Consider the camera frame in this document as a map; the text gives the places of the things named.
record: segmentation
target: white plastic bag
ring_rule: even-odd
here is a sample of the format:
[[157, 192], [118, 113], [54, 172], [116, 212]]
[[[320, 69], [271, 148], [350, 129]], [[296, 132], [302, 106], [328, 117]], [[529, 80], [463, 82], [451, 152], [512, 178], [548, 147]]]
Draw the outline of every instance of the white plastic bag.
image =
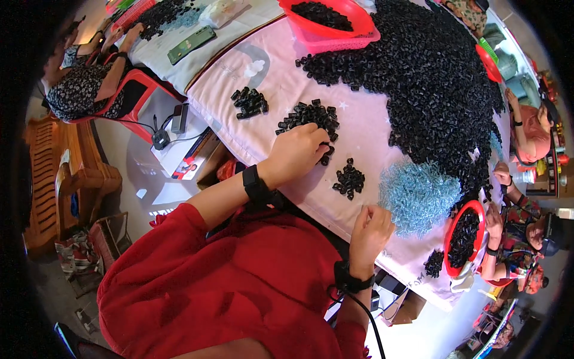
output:
[[219, 29], [247, 5], [249, 0], [216, 0], [199, 15], [199, 24]]

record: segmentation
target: cloud print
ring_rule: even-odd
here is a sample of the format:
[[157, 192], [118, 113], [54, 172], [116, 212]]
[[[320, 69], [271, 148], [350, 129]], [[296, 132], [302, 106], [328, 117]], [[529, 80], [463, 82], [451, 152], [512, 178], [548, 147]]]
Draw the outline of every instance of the cloud print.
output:
[[265, 65], [265, 61], [257, 60], [247, 65], [245, 71], [243, 72], [243, 77], [248, 79], [252, 78], [253, 76], [257, 75], [257, 72], [263, 70], [263, 65]]

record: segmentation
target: wooden bench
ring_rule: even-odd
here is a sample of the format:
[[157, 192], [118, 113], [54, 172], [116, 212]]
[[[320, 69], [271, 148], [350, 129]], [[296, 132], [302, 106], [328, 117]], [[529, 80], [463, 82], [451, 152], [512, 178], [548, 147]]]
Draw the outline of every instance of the wooden bench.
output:
[[[32, 213], [24, 232], [32, 259], [54, 250], [55, 239], [73, 226], [88, 226], [98, 219], [102, 198], [122, 184], [117, 168], [102, 161], [91, 121], [67, 124], [47, 116], [30, 120], [25, 131], [32, 162]], [[71, 212], [77, 193], [79, 217]]]

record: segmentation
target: pink tablecloth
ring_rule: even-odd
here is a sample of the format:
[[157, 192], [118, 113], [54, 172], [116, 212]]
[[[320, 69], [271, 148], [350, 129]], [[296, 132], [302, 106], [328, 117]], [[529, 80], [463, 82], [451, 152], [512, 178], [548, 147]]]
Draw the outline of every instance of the pink tablecloth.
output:
[[[403, 155], [398, 148], [387, 145], [391, 131], [387, 97], [368, 94], [363, 89], [352, 92], [343, 84], [330, 88], [318, 85], [295, 67], [294, 60], [306, 54], [287, 20], [279, 20], [223, 55], [189, 89], [188, 98], [230, 151], [247, 165], [267, 157], [276, 138], [277, 123], [299, 101], [311, 103], [319, 98], [324, 106], [337, 107], [339, 139], [334, 143], [335, 153], [329, 166], [318, 165], [305, 178], [280, 190], [315, 220], [349, 241], [361, 205], [378, 201], [381, 170], [402, 159]], [[267, 115], [237, 120], [238, 111], [230, 96], [244, 86], [256, 87], [264, 93], [270, 107]], [[508, 116], [501, 119], [495, 115], [494, 120], [499, 123], [505, 138], [503, 149], [507, 158]], [[335, 172], [345, 166], [348, 157], [354, 158], [355, 167], [366, 177], [363, 192], [356, 194], [352, 202], [331, 188], [336, 182]], [[498, 192], [496, 184], [493, 193]], [[500, 204], [500, 195], [492, 197]], [[432, 279], [424, 275], [423, 265], [433, 249], [442, 250], [445, 232], [446, 225], [442, 225], [423, 240], [393, 236], [379, 256], [378, 264], [427, 301], [449, 311], [460, 294], [450, 292], [446, 271], [443, 270], [438, 279]]]

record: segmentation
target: black floral dress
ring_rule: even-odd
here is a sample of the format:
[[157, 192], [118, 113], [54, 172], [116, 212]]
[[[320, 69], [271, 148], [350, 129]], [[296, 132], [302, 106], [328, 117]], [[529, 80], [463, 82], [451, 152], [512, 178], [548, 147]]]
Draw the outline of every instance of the black floral dress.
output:
[[72, 45], [67, 48], [64, 52], [64, 61], [62, 61], [62, 67], [72, 67], [72, 66], [86, 66], [86, 62], [90, 58], [89, 55], [77, 56], [77, 51], [80, 49], [80, 45]]
[[[71, 121], [93, 115], [106, 107], [108, 99], [97, 102], [94, 100], [112, 65], [113, 63], [72, 67], [46, 96], [54, 115], [62, 121]], [[122, 78], [129, 69], [129, 66], [125, 67]], [[119, 92], [114, 103], [103, 116], [118, 118], [122, 103], [123, 90]]]

